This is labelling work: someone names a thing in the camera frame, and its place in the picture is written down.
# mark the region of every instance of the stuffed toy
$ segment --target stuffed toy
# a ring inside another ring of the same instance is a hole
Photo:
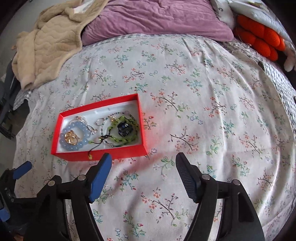
[[[267,57],[271,61],[278,59],[276,51],[284,51],[285,43],[282,37],[273,29],[264,26],[244,15],[237,16],[237,23],[241,27],[236,27],[233,31],[244,43],[248,43],[259,54]]]

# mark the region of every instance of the purple pillow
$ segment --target purple pillow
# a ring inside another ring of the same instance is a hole
[[[83,45],[126,34],[195,34],[225,42],[231,29],[209,0],[110,0],[82,33]]]

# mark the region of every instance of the metal bolt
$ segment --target metal bolt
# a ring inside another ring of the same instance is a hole
[[[240,185],[240,181],[237,180],[237,179],[234,179],[234,180],[233,180],[233,184],[239,186],[239,185]]]
[[[54,180],[51,180],[51,181],[48,182],[48,186],[50,186],[50,187],[53,186],[54,184],[55,184]]]
[[[79,181],[83,181],[83,180],[85,180],[86,179],[86,176],[85,175],[79,175],[78,176],[78,180]]]
[[[202,175],[202,179],[203,180],[209,180],[211,177],[210,177],[210,175],[209,174],[203,174]]]

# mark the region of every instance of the bed sheet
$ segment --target bed sheet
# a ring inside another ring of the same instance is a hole
[[[60,112],[138,93],[149,153],[113,160],[103,191],[91,204],[103,238],[184,239],[197,208],[175,167],[176,154],[184,152],[216,180],[239,179],[266,240],[272,240],[295,203],[294,117],[286,104],[295,92],[277,90],[277,83],[288,86],[287,80],[266,67],[264,72],[249,52],[193,35],[133,34],[85,47],[56,80],[31,94],[14,167],[31,161],[33,168],[17,181],[17,195],[35,196],[54,175],[70,181],[97,163],[50,155]],[[209,240],[215,240],[221,208],[218,200]],[[70,203],[67,213],[77,240]]]

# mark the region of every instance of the white floral cloth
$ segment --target white floral cloth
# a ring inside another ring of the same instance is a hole
[[[67,182],[97,163],[50,155],[60,112],[138,93],[149,154],[113,161],[91,205],[104,239],[184,239],[197,208],[175,167],[184,152],[216,180],[239,179],[272,240],[294,207],[296,173],[293,131],[276,81],[243,51],[200,36],[134,34],[85,47],[31,94],[14,167],[31,161],[33,169],[17,181],[17,195],[35,196],[54,175]],[[218,200],[209,240],[221,208]],[[77,240],[70,205],[68,217]]]

